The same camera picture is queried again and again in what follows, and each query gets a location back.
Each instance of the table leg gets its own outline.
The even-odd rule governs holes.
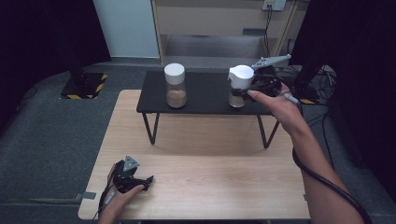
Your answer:
[[[154,130],[153,133],[151,134],[151,130],[149,128],[149,121],[148,117],[146,116],[146,113],[142,113],[143,115],[143,120],[145,121],[146,125],[146,130],[148,131],[148,139],[152,145],[155,144],[155,137],[157,136],[157,127],[158,127],[158,120],[160,118],[160,113],[157,113],[157,116],[155,117],[155,123],[154,123]]]
[[[260,115],[257,115],[257,120],[259,121],[260,132],[262,133],[262,144],[264,145],[264,148],[268,148],[271,144],[272,139],[274,138],[277,127],[279,126],[279,121],[276,121],[274,129],[271,132],[270,138],[267,141],[265,137],[264,127],[262,126],[262,117]]]

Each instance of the black table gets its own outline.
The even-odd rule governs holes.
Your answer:
[[[246,101],[242,107],[232,107],[229,102],[230,84],[228,73],[191,73],[185,74],[187,103],[178,109],[174,109],[166,103],[166,81],[164,72],[147,72],[145,82],[136,107],[138,113],[142,113],[148,131],[150,143],[155,144],[158,121],[161,113],[170,114],[214,114],[214,115],[256,115],[259,128],[262,133],[264,148],[268,148],[279,122],[276,121],[274,129],[267,141],[262,126],[261,115],[272,115],[271,112],[260,103]],[[154,130],[151,133],[146,114],[156,113]]]

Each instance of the wooden tabletop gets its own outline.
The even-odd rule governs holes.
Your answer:
[[[281,127],[263,149],[256,116],[161,114],[152,145],[136,112],[139,95],[120,93],[86,189],[96,197],[82,201],[80,218],[93,218],[111,166],[125,155],[140,162],[134,177],[154,175],[154,181],[120,219],[309,218],[301,172]],[[154,116],[148,115],[151,126]],[[276,122],[262,121],[266,132]]]

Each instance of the white wall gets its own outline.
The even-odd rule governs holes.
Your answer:
[[[160,58],[151,1],[93,2],[111,57]]]

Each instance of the power outlet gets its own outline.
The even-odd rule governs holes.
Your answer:
[[[269,6],[273,11],[282,11],[285,8],[286,0],[264,0],[262,4],[262,10],[270,10]]]

